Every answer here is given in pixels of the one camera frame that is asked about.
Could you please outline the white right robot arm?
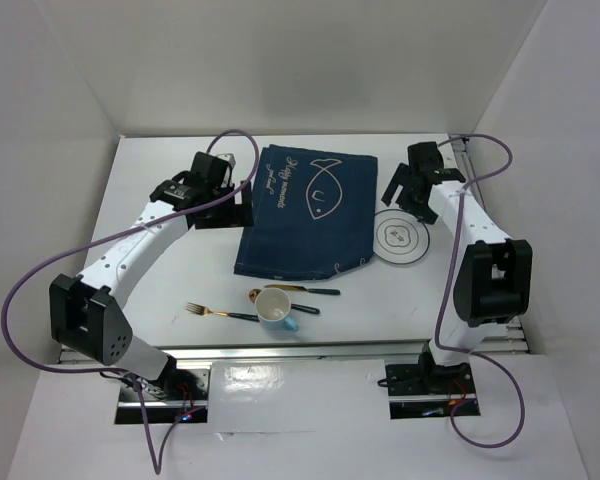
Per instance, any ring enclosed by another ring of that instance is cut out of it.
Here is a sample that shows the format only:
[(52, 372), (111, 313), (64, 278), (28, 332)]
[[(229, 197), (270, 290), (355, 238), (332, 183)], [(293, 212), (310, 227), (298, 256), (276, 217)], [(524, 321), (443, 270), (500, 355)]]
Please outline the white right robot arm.
[(408, 146), (381, 200), (416, 220), (444, 224), (453, 236), (448, 277), (433, 338), (418, 358), (415, 380), (429, 394), (454, 391), (468, 357), (529, 306), (533, 250), (499, 228), (470, 192), (470, 181), (445, 166), (434, 142)]

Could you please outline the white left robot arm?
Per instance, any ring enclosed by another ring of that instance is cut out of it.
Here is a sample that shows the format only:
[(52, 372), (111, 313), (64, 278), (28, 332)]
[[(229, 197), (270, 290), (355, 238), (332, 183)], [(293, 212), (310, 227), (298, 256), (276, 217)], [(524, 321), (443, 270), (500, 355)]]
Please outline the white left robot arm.
[(196, 377), (174, 357), (134, 335), (123, 308), (158, 258), (190, 230), (250, 226), (252, 195), (232, 198), (232, 154), (199, 152), (190, 169), (163, 181), (134, 223), (134, 233), (116, 242), (74, 277), (59, 275), (49, 288), (51, 336), (98, 363), (133, 373), (156, 399), (184, 399)]

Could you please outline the blue fabric placemat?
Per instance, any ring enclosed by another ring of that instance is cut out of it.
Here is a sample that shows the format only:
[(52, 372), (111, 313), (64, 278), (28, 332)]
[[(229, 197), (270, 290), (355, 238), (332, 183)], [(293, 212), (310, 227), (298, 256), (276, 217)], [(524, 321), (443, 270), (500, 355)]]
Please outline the blue fabric placemat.
[(279, 145), (263, 149), (237, 275), (320, 281), (373, 255), (378, 160)]

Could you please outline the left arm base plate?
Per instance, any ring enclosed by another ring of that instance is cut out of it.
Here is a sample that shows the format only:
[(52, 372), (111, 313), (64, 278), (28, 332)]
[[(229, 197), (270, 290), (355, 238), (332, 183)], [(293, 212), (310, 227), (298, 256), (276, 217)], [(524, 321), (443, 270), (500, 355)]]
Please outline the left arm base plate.
[[(159, 389), (143, 378), (137, 382), (142, 389), (147, 420), (150, 425), (167, 425), (176, 420), (184, 424), (203, 424), (208, 419), (208, 395), (211, 365), (196, 364), (189, 368), (191, 377), (180, 381), (171, 391)], [(120, 385), (114, 416), (116, 425), (141, 425), (143, 417), (138, 392), (129, 379)]]

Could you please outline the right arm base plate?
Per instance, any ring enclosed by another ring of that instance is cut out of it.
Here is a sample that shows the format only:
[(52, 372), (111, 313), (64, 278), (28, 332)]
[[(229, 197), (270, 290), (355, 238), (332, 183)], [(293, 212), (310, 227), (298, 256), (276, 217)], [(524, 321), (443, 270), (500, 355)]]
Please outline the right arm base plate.
[(392, 420), (480, 416), (476, 387), (467, 363), (447, 369), (416, 364), (389, 364), (377, 381), (388, 395)]

